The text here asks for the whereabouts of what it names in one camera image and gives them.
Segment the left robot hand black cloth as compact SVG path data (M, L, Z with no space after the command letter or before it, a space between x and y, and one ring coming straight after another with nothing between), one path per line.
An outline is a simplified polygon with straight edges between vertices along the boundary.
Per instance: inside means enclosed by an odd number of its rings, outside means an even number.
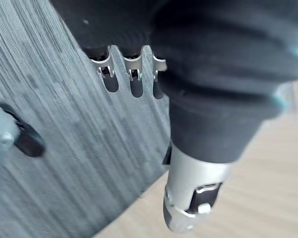
M123 55L135 97L141 51L152 50L153 95L169 98L163 216L175 233L212 210L233 164L284 106L298 80L298 0L54 0L52 6L108 91L108 46Z

